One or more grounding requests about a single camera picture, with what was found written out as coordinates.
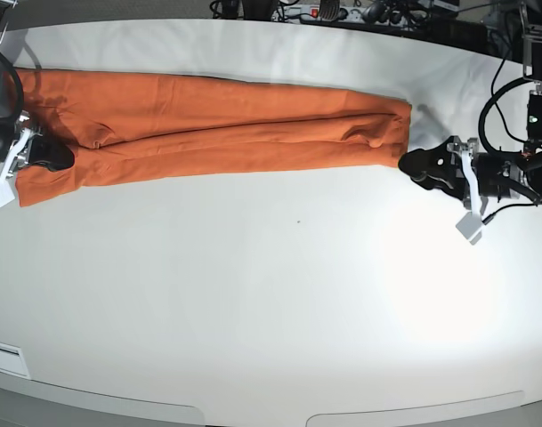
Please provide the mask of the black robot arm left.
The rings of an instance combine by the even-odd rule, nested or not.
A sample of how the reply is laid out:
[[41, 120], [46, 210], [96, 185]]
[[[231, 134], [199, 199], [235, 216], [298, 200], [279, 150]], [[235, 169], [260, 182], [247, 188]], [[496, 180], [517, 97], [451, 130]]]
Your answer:
[[[478, 136], [450, 136], [433, 149], [415, 149], [401, 157], [399, 169], [426, 190], [438, 189], [469, 209], [484, 197], [525, 197], [542, 205], [542, 1], [522, 1], [518, 9], [522, 76], [491, 91], [478, 120]], [[516, 151], [495, 148], [486, 135], [489, 113], [502, 97], [531, 85], [526, 133]]]

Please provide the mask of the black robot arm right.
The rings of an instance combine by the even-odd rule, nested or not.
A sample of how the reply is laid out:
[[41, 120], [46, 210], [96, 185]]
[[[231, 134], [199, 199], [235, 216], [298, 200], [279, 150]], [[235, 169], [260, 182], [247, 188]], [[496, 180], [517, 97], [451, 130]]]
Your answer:
[[[0, 1], [0, 44], [8, 26], [7, 14], [17, 4]], [[0, 50], [0, 165], [8, 165], [10, 173], [29, 166], [59, 172], [74, 163], [69, 147], [54, 141], [30, 120], [17, 69]]]

